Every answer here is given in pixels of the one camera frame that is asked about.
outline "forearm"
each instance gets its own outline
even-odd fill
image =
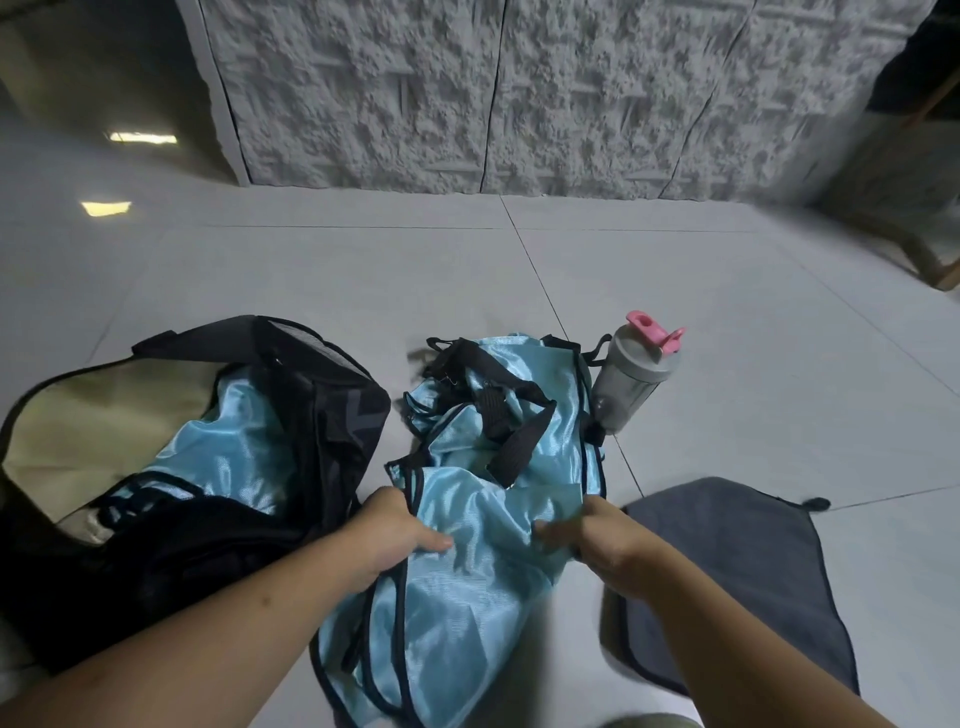
[[[246,726],[354,586],[334,534],[0,707],[9,728]]]
[[[671,546],[635,566],[708,728],[889,728]]]

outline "bag lining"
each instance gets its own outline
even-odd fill
[[[146,467],[209,409],[222,363],[133,357],[40,384],[4,424],[0,467],[60,522]]]

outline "grey shaker bottle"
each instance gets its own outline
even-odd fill
[[[657,386],[680,364],[680,337],[686,329],[668,333],[642,311],[627,314],[610,342],[607,359],[593,385],[597,422],[614,435],[623,429]]]

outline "grey towel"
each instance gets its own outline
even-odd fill
[[[809,511],[719,477],[679,485],[627,506],[635,521],[703,569],[730,595],[814,663],[859,694],[856,660],[827,580]],[[622,599],[621,634],[632,667],[653,683],[689,694],[660,622],[640,601]]]

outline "gym bag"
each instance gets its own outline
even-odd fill
[[[439,354],[405,395],[420,446],[387,472],[454,545],[414,553],[321,627],[314,669],[348,725],[459,726],[570,558],[532,544],[534,520],[571,518],[584,494],[606,494],[595,352],[519,334],[427,343]]]
[[[300,324],[168,331],[0,430],[0,610],[56,672],[347,519],[390,398]]]

